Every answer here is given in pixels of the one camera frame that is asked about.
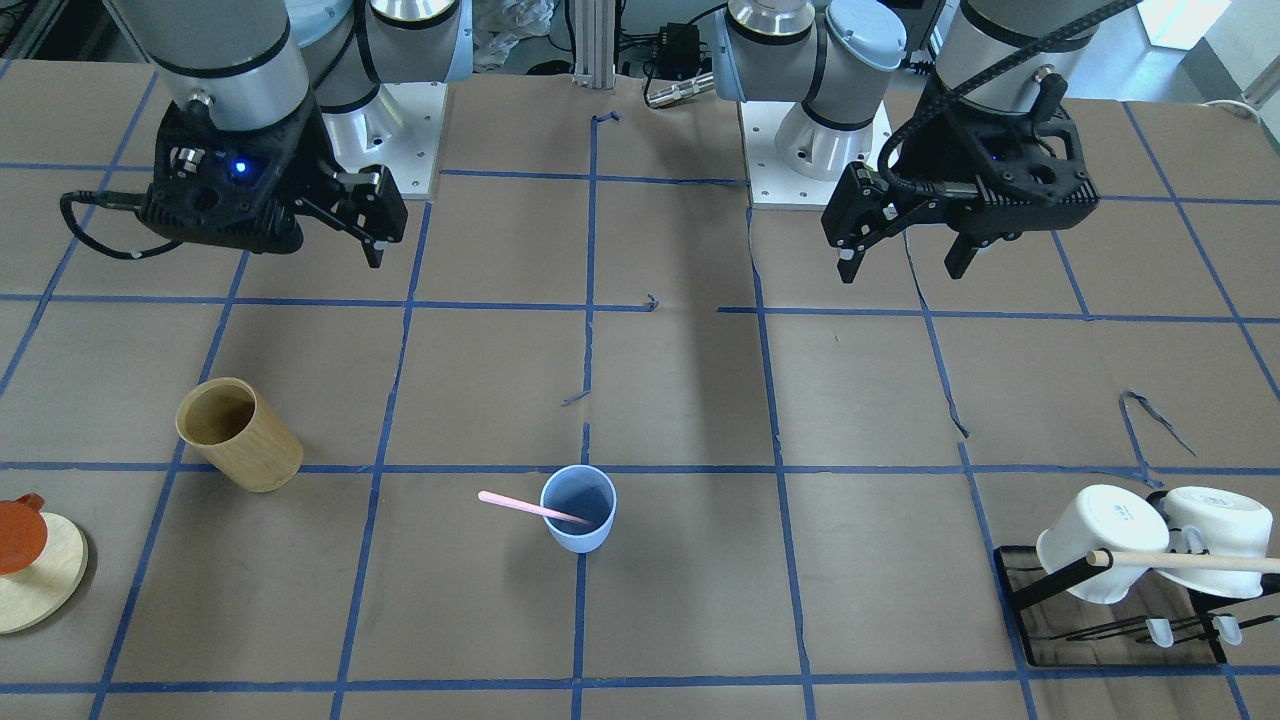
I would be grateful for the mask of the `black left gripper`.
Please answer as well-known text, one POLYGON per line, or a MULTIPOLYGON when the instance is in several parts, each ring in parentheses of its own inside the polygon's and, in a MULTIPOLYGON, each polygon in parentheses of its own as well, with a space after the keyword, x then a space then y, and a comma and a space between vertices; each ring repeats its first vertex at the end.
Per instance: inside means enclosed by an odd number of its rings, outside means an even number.
POLYGON ((959 236, 943 259, 960 281, 993 240, 1078 225, 1101 202, 1078 128, 1062 108, 1064 78, 1032 88, 1028 113, 998 114, 956 101, 899 146, 891 170, 902 182, 936 184, 946 197, 892 186, 878 163, 841 174, 820 224, 838 249, 842 283, 858 278, 869 247, 915 224, 946 224, 959 236))

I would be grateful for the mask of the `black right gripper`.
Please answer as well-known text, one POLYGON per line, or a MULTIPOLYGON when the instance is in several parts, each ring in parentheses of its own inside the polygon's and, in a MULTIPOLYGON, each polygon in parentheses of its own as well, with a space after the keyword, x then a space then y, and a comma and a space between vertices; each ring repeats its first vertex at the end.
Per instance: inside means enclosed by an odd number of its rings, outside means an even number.
POLYGON ((353 236, 371 269, 402 241, 408 219, 388 168, 343 170, 311 95, 251 131, 218 129, 196 100, 168 106, 140 208, 146 227, 179 243, 296 252, 305 241, 300 215, 353 236))

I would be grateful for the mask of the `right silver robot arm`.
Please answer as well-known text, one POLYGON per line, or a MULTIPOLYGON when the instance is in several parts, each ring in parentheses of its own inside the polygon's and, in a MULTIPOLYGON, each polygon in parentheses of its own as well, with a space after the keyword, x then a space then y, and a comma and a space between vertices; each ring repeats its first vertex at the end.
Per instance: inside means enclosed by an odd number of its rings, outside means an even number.
POLYGON ((470 1, 108 6, 172 100, 146 191, 84 196, 131 213, 163 243, 102 255, 140 261, 183 245, 287 255, 311 217, 381 265, 408 223, 392 156, 413 141, 389 88, 471 74, 470 1))

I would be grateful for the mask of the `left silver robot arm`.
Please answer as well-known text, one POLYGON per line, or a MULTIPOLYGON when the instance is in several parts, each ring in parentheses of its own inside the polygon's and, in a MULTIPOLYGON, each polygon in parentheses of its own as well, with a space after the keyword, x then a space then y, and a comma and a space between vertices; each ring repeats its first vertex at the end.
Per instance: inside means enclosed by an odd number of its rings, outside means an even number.
POLYGON ((992 243, 1064 231, 1100 205, 1068 77, 1094 28, 1126 1, 963 1, 914 113, 865 159, 824 150, 872 131, 908 55, 878 1, 730 1, 713 10, 717 94, 790 102, 778 146, 796 172, 833 179, 820 217, 851 283, 867 252, 911 225, 956 234, 943 264, 961 278, 992 243))

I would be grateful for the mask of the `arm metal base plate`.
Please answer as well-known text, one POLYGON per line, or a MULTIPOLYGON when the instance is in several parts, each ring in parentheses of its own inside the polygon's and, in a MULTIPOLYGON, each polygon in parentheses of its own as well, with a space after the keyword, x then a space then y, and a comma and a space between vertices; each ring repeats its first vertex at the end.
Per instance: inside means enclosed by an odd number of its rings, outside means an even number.
POLYGON ((434 195, 449 86, 383 85, 364 108, 323 114, 337 161, 351 173, 383 165, 406 200, 434 195))
POLYGON ((819 124, 797 102, 744 102, 739 114, 756 209, 824 208, 845 168, 873 164, 892 132, 884 104, 870 124, 852 131, 819 124))

